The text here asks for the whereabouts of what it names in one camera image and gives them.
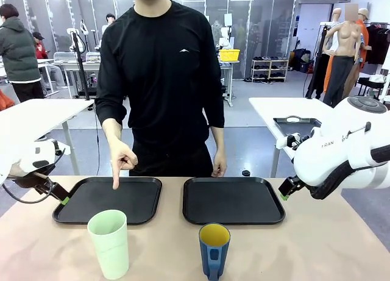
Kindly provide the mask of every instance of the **black long-sleeve shirt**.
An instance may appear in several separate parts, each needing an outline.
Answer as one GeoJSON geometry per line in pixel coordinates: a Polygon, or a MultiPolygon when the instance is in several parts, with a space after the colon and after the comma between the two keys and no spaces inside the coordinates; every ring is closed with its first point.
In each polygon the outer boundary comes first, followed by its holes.
{"type": "Polygon", "coordinates": [[[163,152],[200,146],[208,123],[224,127],[221,68],[203,14],[172,1],[162,16],[131,8],[103,36],[96,111],[101,123],[126,115],[134,139],[163,152]]]}

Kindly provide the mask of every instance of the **blue cup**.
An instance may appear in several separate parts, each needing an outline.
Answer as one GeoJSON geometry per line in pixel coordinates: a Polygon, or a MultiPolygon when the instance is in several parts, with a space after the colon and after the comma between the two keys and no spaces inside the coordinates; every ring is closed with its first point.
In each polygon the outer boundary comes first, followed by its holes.
{"type": "Polygon", "coordinates": [[[210,281],[218,281],[224,273],[230,232],[223,225],[211,223],[199,231],[203,273],[210,281]]]}

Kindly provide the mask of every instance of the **green jacket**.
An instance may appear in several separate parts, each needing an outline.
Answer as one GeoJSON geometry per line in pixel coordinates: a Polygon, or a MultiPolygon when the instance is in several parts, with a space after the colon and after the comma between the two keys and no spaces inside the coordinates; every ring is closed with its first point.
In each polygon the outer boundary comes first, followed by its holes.
{"type": "Polygon", "coordinates": [[[0,26],[0,55],[9,81],[27,82],[41,78],[34,38],[17,17],[8,18],[0,26]]]}

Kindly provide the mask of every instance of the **metal tray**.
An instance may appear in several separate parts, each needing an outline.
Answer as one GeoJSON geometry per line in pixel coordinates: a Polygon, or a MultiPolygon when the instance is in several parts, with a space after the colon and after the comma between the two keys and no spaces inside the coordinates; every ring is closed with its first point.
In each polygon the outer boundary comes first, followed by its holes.
{"type": "Polygon", "coordinates": [[[301,137],[309,136],[314,127],[320,127],[321,122],[316,118],[300,118],[291,115],[287,118],[274,118],[276,125],[284,136],[299,133],[301,137]]]}
{"type": "Polygon", "coordinates": [[[117,190],[112,177],[89,177],[78,182],[69,192],[69,202],[58,205],[53,219],[63,224],[87,224],[104,210],[120,210],[127,216],[127,225],[150,221],[157,210],[162,183],[158,179],[122,177],[117,190]]]}
{"type": "Polygon", "coordinates": [[[204,178],[185,182],[183,216],[197,225],[270,225],[282,222],[285,210],[264,179],[204,178]]]}

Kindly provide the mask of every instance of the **yellow crate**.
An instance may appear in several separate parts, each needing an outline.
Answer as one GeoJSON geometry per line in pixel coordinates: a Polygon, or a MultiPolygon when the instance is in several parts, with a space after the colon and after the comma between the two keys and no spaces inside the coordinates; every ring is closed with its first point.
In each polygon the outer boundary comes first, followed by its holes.
{"type": "Polygon", "coordinates": [[[235,62],[238,60],[239,49],[221,49],[219,52],[221,53],[222,62],[235,62]]]}

